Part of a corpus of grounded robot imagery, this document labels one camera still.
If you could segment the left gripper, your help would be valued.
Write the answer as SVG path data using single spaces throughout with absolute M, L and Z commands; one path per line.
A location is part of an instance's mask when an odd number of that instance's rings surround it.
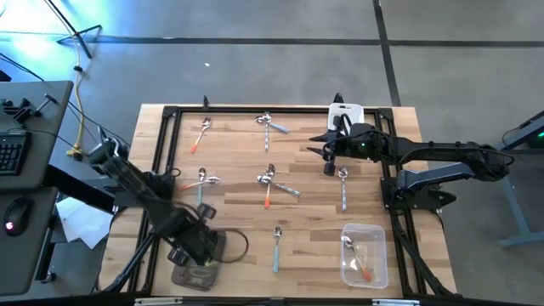
M 223 255 L 225 234 L 207 226 L 215 217 L 213 207 L 198 207 L 194 212 L 175 208 L 167 220 L 166 242 L 172 247 L 167 259 L 177 266 L 190 260 L 201 267 L 215 267 Z

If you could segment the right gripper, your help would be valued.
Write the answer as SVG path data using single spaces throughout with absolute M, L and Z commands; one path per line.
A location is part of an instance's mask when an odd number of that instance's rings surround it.
M 320 156 L 343 156 L 373 162 L 380 160 L 385 149 L 385 134 L 368 123 L 353 124 L 348 136 L 337 136 L 336 131 L 327 131 L 309 138 L 309 141 L 326 143 L 326 149 L 307 148 Z

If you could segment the smoky grey plastic bin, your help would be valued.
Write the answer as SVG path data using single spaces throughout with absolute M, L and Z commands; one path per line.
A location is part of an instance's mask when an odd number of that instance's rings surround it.
M 215 285 L 220 269 L 220 259 L 224 255 L 226 246 L 226 234 L 223 231 L 215 231 L 198 235 L 184 242 L 181 247 L 188 255 L 185 266 L 174 265 L 172 283 L 200 292 L 208 292 Z M 215 267 L 201 267 L 202 262 L 214 256 L 219 265 Z

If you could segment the light blue handled metal spoon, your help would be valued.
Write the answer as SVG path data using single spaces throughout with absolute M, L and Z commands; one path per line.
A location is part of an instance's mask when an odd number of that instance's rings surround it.
M 279 124 L 276 124 L 276 123 L 273 123 L 272 122 L 272 119 L 270 116 L 257 116 L 255 118 L 255 122 L 257 123 L 263 123 L 265 125 L 265 127 L 269 128 L 269 127 L 272 127 L 272 128 L 275 128 L 276 130 L 279 130 L 280 132 L 282 133 L 289 133 L 290 132 L 290 129 L 287 128 L 287 127 L 283 127 Z
M 204 167 L 201 167 L 199 169 L 199 185 L 197 187 L 197 192 L 196 192 L 196 205 L 197 206 L 200 206 L 201 203 L 202 203 L 202 194 L 203 194 L 203 184 L 204 184 L 204 181 L 206 180 L 206 177 L 207 177 L 207 172 L 206 172 L 206 169 Z
M 280 246 L 279 242 L 281 239 L 282 230 L 280 226 L 276 226 L 274 230 L 274 238 L 275 238 L 275 253 L 274 253 L 274 262 L 273 262 L 273 272 L 278 273 L 279 272 L 279 257 L 280 257 Z

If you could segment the orange handled metal spoon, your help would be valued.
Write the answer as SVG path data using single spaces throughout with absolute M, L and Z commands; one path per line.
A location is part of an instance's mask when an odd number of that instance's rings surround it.
M 268 209 L 270 207 L 270 189 L 271 189 L 271 183 L 272 179 L 275 176 L 275 166 L 273 164 L 269 164 L 266 174 L 264 176 L 265 183 L 267 186 L 266 196 L 264 200 L 264 207 Z
M 209 177 L 209 178 L 205 178 L 204 180 L 199 181 L 199 182 L 196 182 L 196 183 L 192 183 L 192 184 L 183 184 L 183 185 L 180 187 L 180 189 L 181 189 L 181 190 L 187 190 L 187 189 L 190 189 L 190 188 L 193 188 L 193 187 L 202 185 L 202 184 L 220 184 L 221 181 L 222 181 L 222 179 L 221 179 L 220 177 L 212 176 L 212 177 Z
M 195 140 L 195 143 L 190 148 L 190 153 L 194 154 L 197 151 L 198 144 L 201 142 L 201 138 L 203 137 L 204 133 L 211 127 L 211 118 L 209 116 L 205 117 L 203 122 L 201 123 L 201 131 Z
M 357 250 L 357 248 L 354 246 L 354 243 L 351 241 L 351 239 L 346 236 L 346 235 L 343 235 L 341 237 L 341 240 L 343 242 L 343 244 L 349 249 L 352 251 L 352 253 L 354 254 L 354 257 L 355 257 L 355 260 L 356 262 L 358 263 L 359 267 L 360 267 L 360 271 L 361 271 L 361 274 L 362 274 L 362 277 L 363 279 L 370 283 L 372 282 L 372 274 L 370 272 L 370 270 L 365 266 L 365 264 L 363 263 L 363 258 L 362 258 L 362 255 L 360 254 L 360 252 Z

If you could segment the white plastic bin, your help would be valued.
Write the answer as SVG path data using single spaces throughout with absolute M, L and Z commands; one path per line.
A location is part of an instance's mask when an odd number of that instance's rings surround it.
M 328 108 L 327 128 L 349 135 L 353 123 L 365 121 L 364 108 L 357 104 L 330 104 Z

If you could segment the white paper sheet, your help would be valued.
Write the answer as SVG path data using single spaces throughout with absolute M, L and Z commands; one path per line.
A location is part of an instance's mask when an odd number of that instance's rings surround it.
M 56 209 L 68 242 L 82 240 L 94 249 L 110 232 L 113 215 L 72 197 L 56 203 Z

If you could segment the clear plastic bin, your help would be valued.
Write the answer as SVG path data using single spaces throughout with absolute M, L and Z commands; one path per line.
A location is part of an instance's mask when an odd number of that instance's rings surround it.
M 388 286 L 388 256 L 384 229 L 374 224 L 345 224 L 343 235 L 348 236 L 360 252 L 363 263 L 372 274 L 366 282 L 354 254 L 340 242 L 340 275 L 345 284 L 365 289 L 385 289 Z

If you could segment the small grey desk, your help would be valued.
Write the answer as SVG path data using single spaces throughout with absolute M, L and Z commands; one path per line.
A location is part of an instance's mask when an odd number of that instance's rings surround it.
M 29 290 L 57 194 L 54 187 L 0 193 L 0 297 Z M 20 235 L 10 236 L 5 215 L 21 197 L 31 202 L 27 227 Z

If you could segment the black computer mouse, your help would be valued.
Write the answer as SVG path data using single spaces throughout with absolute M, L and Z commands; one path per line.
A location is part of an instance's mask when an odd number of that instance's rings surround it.
M 15 199 L 7 208 L 4 216 L 4 230 L 8 236 L 22 235 L 29 224 L 34 201 L 28 197 Z

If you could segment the large grey desk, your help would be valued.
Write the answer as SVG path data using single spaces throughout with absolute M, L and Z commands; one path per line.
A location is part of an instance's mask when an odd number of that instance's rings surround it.
M 0 191 L 29 190 L 42 183 L 73 87 L 72 81 L 0 82 L 0 100 L 10 100 L 18 107 L 26 99 L 41 113 L 20 125 L 3 111 L 0 102 L 0 133 L 30 133 L 20 173 L 0 175 Z

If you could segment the grey blue metal stand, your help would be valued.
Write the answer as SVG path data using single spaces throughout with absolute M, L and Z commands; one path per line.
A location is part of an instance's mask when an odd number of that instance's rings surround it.
M 517 127 L 506 131 L 501 136 L 501 142 L 498 145 L 499 150 L 513 150 L 516 147 L 526 143 L 527 139 L 534 132 L 544 125 L 544 110 L 533 115 Z M 501 181 L 501 187 L 507 198 L 507 203 L 513 214 L 517 225 L 518 234 L 499 241 L 501 247 L 518 247 L 530 243 L 544 242 L 544 231 L 532 232 L 526 222 L 522 209 L 518 203 L 515 194 L 515 187 L 509 177 Z

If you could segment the black keyboard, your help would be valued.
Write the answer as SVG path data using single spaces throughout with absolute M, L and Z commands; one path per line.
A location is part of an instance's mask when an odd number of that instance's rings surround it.
M 18 176 L 30 148 L 31 133 L 0 133 L 0 176 Z

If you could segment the dark box with green light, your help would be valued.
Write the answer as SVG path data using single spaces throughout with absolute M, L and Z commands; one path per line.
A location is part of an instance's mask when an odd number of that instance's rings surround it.
M 527 147 L 532 150 L 544 150 L 544 125 L 534 132 L 526 141 Z

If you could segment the black desk clamp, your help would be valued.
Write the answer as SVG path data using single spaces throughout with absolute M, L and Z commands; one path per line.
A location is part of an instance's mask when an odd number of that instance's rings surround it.
M 36 108 L 31 107 L 28 99 L 23 98 L 18 106 L 14 106 L 9 99 L 0 99 L 0 105 L 5 114 L 12 116 L 12 120 L 21 127 L 25 126 L 25 121 L 31 117 L 41 117 L 42 109 L 50 102 L 57 104 L 58 101 L 49 94 L 44 95 L 45 100 Z

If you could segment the black tripod stand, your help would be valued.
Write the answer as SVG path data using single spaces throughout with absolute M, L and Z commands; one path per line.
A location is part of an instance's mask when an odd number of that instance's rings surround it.
M 61 44 L 63 41 L 67 39 L 71 39 L 79 51 L 83 51 L 84 54 L 88 59 L 92 59 L 93 56 L 85 43 L 85 40 L 83 38 L 84 34 L 87 34 L 91 31 L 101 31 L 102 25 L 94 25 L 89 28 L 83 29 L 83 30 L 77 30 L 73 24 L 64 16 L 64 14 L 60 11 L 60 9 L 53 3 L 52 0 L 43 0 L 48 8 L 53 12 L 53 14 L 57 17 L 57 19 L 60 21 L 60 23 L 63 25 L 63 27 L 67 30 L 68 35 L 64 38 L 61 38 L 57 40 L 58 44 Z

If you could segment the silver metal bracket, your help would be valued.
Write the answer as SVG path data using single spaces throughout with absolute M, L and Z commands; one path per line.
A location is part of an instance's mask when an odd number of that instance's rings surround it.
M 133 306 L 177 306 L 183 303 L 181 297 L 142 297 L 136 298 Z
M 421 306 L 418 300 L 376 298 L 371 300 L 372 306 Z

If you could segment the black aluminium table frame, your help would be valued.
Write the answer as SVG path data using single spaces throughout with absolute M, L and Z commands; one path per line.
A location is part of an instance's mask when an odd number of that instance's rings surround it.
M 134 131 L 130 161 L 148 171 L 168 167 L 180 171 L 174 197 L 194 204 L 192 184 L 204 167 L 222 181 L 207 186 L 205 203 L 217 214 L 212 226 L 227 230 L 226 254 L 234 263 L 220 267 L 210 298 L 399 298 L 405 292 L 425 293 L 423 281 L 411 259 L 399 255 L 384 208 L 380 182 L 396 173 L 396 167 L 372 161 L 338 159 L 346 166 L 347 210 L 342 211 L 342 181 L 323 173 L 324 163 L 308 147 L 309 138 L 326 130 L 324 106 L 279 106 L 270 109 L 275 123 L 289 133 L 269 132 L 264 149 L 264 129 L 255 122 L 264 108 L 251 105 L 215 106 L 205 112 L 194 105 L 144 105 Z M 197 151 L 190 153 L 209 116 L 207 130 Z M 273 181 L 301 193 L 295 196 L 271 185 L 270 207 L 264 207 L 266 184 L 257 181 L 269 164 L 275 166 Z M 385 231 L 388 286 L 365 289 L 348 286 L 340 275 L 340 238 L 345 224 L 374 224 Z M 280 226 L 279 272 L 273 272 L 274 230 Z

